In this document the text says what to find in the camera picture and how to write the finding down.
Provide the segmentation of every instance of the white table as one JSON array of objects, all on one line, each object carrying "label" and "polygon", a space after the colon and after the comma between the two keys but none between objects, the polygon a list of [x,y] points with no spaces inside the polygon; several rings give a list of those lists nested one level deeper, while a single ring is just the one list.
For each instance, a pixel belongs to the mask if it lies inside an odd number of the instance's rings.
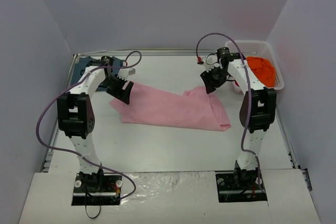
[{"label": "white table", "polygon": [[[136,62],[137,56],[130,61]],[[129,80],[154,88],[182,94],[203,86],[195,56],[144,56]],[[240,151],[243,127],[239,110],[243,96],[226,83],[216,91],[232,127],[214,132],[172,127],[123,124],[110,105],[113,99],[105,92],[96,92],[92,99],[96,125],[93,141],[98,157],[108,167],[122,172],[183,172],[232,170]],[[59,132],[56,146],[74,150],[72,143]],[[263,169],[291,169],[288,152],[277,120],[265,135],[260,151]],[[55,152],[49,172],[73,172],[79,169],[77,158]]]},{"label": "white table", "polygon": [[[195,57],[144,57],[130,79],[181,94],[202,85],[202,71]],[[136,193],[120,206],[103,206],[92,222],[84,207],[71,206],[77,158],[55,152],[49,172],[34,175],[20,224],[318,224],[306,183],[301,171],[291,167],[277,121],[267,132],[259,155],[268,201],[218,202],[213,171],[234,168],[243,131],[238,119],[243,97],[233,94],[229,83],[216,94],[232,123],[225,132],[122,124],[108,104],[112,98],[97,92],[92,99],[97,154],[104,165],[127,172],[137,184]],[[63,132],[56,146],[73,148]],[[122,195],[132,189],[123,181]],[[88,211],[94,215],[97,207],[88,207]]]}]

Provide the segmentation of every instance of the plastic basket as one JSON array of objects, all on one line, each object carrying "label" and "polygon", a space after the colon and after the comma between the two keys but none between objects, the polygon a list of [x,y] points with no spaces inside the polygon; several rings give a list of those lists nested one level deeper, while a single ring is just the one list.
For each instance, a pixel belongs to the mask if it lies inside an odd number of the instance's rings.
[{"label": "plastic basket", "polygon": [[[276,76],[275,76],[275,86],[271,87],[275,90],[283,89],[285,84],[282,79],[282,75],[275,59],[273,50],[269,43],[265,41],[259,40],[235,40],[239,48],[245,57],[255,56],[268,59],[272,66],[275,68]],[[225,43],[225,47],[228,47],[230,52],[238,52],[237,48],[231,41],[227,41]]]}]

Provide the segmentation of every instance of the orange cloth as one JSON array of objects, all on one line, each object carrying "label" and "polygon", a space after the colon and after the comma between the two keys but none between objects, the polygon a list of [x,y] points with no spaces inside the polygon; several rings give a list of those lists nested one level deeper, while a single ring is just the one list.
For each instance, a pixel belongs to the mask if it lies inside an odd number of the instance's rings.
[{"label": "orange cloth", "polygon": [[275,86],[276,72],[268,59],[249,56],[246,58],[246,60],[250,69],[256,75],[259,81],[269,88]]}]

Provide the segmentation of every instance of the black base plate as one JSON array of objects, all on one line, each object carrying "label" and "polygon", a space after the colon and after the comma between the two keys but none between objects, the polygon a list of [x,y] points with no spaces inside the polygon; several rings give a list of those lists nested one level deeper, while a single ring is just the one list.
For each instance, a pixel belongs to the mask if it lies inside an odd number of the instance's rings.
[{"label": "black base plate", "polygon": [[219,202],[253,202],[267,201],[267,196],[254,183],[247,188],[238,188],[234,183],[233,172],[216,173],[217,192]]},{"label": "black base plate", "polygon": [[121,180],[120,175],[114,174],[104,174],[101,176],[102,187],[97,191],[93,191],[88,188],[88,193],[85,197],[85,187],[81,186],[79,188],[74,187],[72,196],[72,206],[116,206],[120,204],[120,195],[116,195],[116,181]]}]

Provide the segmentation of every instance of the white enclosure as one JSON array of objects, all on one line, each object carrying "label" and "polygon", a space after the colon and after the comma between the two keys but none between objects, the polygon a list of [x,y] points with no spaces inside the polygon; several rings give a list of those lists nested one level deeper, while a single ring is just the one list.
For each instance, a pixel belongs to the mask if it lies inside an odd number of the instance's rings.
[{"label": "white enclosure", "polygon": [[[335,223],[334,2],[0,0],[2,223],[18,223],[33,174],[41,169],[46,150],[35,138],[35,123],[66,85],[71,54],[194,48],[213,31],[272,45],[285,82],[278,92],[285,133],[301,168],[310,172],[322,223]],[[201,48],[215,50],[225,41],[212,36]],[[51,139],[55,122],[54,108],[41,130],[45,140]]]}]

